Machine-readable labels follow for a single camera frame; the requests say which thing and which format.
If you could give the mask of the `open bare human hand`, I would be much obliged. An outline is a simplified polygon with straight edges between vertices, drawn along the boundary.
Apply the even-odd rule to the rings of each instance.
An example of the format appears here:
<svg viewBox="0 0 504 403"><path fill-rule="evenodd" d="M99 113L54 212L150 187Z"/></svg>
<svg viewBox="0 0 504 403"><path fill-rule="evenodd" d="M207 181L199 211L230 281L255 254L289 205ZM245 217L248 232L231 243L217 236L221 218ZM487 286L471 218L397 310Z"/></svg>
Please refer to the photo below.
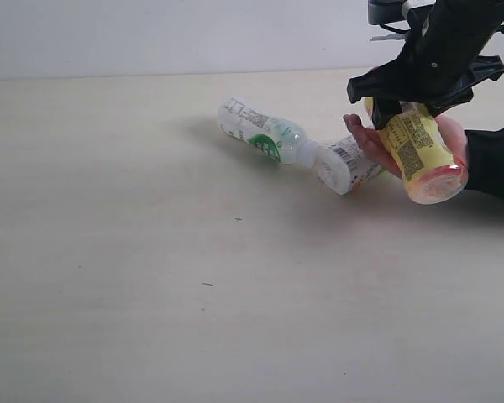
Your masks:
<svg viewBox="0 0 504 403"><path fill-rule="evenodd" d="M343 120L366 158L401 179L402 172L381 142L379 132L373 128L366 128L357 114L346 114ZM468 167L468 140L462 126L444 115L437 116L435 122L446 147Z"/></svg>

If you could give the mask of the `black sleeved forearm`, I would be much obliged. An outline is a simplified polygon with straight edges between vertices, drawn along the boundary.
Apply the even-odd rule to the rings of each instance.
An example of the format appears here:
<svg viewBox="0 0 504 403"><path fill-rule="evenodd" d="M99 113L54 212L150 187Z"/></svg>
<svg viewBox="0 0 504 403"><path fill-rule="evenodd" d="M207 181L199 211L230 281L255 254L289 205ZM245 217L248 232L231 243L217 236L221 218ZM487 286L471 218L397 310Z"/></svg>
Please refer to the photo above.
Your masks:
<svg viewBox="0 0 504 403"><path fill-rule="evenodd" d="M469 179L467 190L504 201L504 128L466 130Z"/></svg>

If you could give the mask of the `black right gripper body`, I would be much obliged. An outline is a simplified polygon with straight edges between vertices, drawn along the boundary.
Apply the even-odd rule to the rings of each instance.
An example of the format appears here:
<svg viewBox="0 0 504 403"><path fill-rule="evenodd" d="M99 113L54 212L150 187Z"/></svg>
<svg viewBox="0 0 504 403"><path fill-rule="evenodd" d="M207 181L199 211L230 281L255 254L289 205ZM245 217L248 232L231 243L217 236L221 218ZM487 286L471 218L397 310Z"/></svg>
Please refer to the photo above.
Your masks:
<svg viewBox="0 0 504 403"><path fill-rule="evenodd" d="M463 73L504 22L504 1L403 1L410 34L397 60L400 99L429 103L433 63Z"/></svg>

